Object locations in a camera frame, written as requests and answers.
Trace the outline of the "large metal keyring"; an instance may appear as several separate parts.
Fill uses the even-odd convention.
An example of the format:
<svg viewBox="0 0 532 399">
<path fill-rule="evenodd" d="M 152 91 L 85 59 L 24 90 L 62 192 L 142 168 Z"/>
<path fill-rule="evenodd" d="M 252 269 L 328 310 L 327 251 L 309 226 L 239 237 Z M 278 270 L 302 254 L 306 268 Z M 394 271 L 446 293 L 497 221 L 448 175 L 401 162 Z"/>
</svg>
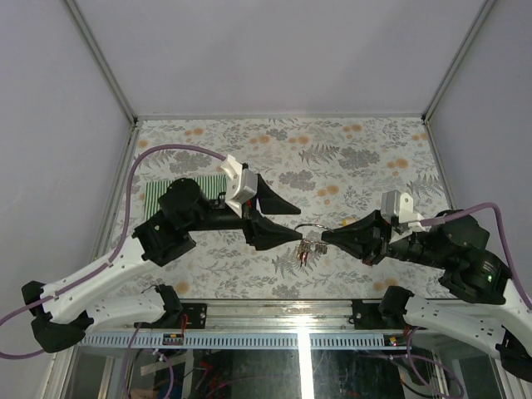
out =
<svg viewBox="0 0 532 399">
<path fill-rule="evenodd" d="M 299 231 L 303 228 L 318 228 L 323 231 L 331 231 L 330 228 L 328 228 L 325 225 L 322 224 L 313 224 L 313 223 L 304 223 L 304 224 L 298 224 L 294 230 Z M 308 264 L 308 258 L 310 254 L 318 254 L 318 255 L 324 255 L 328 252 L 328 244 L 320 240 L 312 240 L 309 238 L 302 237 L 297 251 L 297 259 L 299 261 L 300 268 L 304 268 Z"/>
</svg>

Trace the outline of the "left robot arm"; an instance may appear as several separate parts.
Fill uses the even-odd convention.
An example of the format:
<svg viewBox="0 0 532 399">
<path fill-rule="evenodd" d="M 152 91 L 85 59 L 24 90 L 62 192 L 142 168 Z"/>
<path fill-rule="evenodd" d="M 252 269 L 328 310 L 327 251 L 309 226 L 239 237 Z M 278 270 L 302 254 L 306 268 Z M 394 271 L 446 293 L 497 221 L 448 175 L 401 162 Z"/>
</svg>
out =
<svg viewBox="0 0 532 399">
<path fill-rule="evenodd" d="M 54 283 L 25 284 L 22 296 L 31 308 L 32 333 L 41 349 L 60 352 L 90 332 L 121 324 L 176 326 L 182 305 L 170 285 L 130 297 L 108 295 L 149 267 L 164 267 L 188 253 L 196 245 L 193 232 L 239 230 L 258 251 L 299 241 L 299 232 L 268 216 L 300 214 L 300 208 L 274 193 L 261 175 L 253 175 L 251 183 L 250 193 L 235 199 L 229 198 L 230 190 L 208 199 L 195 180 L 178 179 L 158 199 L 159 210 L 115 250 Z"/>
</svg>

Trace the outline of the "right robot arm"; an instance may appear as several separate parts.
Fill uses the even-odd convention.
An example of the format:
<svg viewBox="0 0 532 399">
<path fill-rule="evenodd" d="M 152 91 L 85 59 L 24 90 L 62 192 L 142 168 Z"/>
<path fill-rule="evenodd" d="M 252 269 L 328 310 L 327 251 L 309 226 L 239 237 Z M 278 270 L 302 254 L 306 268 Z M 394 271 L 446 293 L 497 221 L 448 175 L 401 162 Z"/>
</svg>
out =
<svg viewBox="0 0 532 399">
<path fill-rule="evenodd" d="M 490 234 L 470 215 L 439 213 L 440 224 L 402 228 L 376 210 L 322 240 L 366 265 L 395 259 L 442 270 L 441 286 L 454 297 L 483 309 L 486 319 L 446 311 L 399 286 L 389 287 L 378 306 L 389 328 L 434 330 L 475 347 L 501 362 L 521 380 L 531 379 L 531 301 L 518 287 L 516 272 L 487 250 Z"/>
</svg>

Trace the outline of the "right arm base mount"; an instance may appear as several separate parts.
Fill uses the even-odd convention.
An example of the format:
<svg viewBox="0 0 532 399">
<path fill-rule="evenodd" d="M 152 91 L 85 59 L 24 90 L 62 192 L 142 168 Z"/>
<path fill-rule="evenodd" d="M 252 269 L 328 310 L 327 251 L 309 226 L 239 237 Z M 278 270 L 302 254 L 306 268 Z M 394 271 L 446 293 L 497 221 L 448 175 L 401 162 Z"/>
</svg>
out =
<svg viewBox="0 0 532 399">
<path fill-rule="evenodd" d="M 351 300 L 352 315 L 348 318 L 348 323 L 353 325 L 355 330 L 385 330 L 393 329 L 393 322 L 387 321 L 379 312 L 378 302 L 365 302 L 361 299 Z"/>
</svg>

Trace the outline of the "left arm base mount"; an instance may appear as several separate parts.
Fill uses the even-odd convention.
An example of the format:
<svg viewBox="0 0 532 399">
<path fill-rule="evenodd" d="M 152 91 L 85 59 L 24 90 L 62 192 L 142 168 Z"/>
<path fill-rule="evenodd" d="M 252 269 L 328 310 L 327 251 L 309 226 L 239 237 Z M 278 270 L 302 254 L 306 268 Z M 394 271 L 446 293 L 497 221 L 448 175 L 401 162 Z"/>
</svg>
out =
<svg viewBox="0 0 532 399">
<path fill-rule="evenodd" d="M 207 310 L 206 303 L 184 303 L 177 319 L 177 327 L 183 331 L 205 329 Z"/>
</svg>

